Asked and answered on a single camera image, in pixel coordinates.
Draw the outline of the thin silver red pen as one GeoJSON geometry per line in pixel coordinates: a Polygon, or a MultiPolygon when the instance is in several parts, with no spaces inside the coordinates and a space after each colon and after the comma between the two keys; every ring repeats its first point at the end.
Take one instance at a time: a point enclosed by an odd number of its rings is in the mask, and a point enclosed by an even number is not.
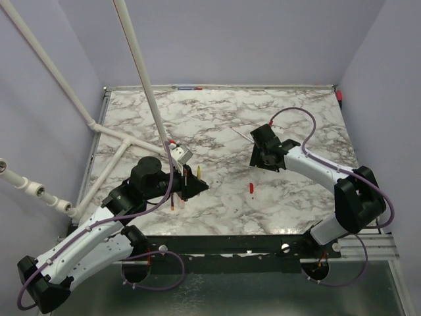
{"type": "Polygon", "coordinates": [[[254,143],[253,139],[251,139],[250,137],[246,136],[245,134],[235,130],[234,128],[231,128],[236,134],[238,134],[239,136],[241,136],[242,138],[244,138],[245,140],[247,140],[250,143],[254,143]]]}

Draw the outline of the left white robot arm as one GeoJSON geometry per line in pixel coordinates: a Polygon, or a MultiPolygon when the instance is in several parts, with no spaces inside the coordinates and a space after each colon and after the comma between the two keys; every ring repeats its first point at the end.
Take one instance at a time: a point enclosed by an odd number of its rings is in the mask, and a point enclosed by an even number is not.
{"type": "Polygon", "coordinates": [[[150,199],[164,203],[175,193],[187,201],[208,188],[188,165],[165,173],[156,157],[141,158],[90,219],[53,249],[18,262],[21,291],[29,293],[42,313],[54,311],[86,278],[115,261],[136,260],[149,251],[147,238],[130,222],[148,212],[150,199]]]}

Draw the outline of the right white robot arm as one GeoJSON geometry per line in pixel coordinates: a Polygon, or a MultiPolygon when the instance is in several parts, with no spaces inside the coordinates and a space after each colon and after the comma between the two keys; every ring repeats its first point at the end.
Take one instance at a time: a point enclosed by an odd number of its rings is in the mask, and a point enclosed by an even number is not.
{"type": "Polygon", "coordinates": [[[357,234],[386,209],[376,178],[368,167],[357,169],[335,165],[294,140],[284,142],[269,124],[251,132],[254,147],[250,165],[269,171],[287,170],[301,174],[321,185],[334,196],[334,213],[313,225],[302,241],[303,252],[318,257],[326,244],[348,234],[357,234]]]}

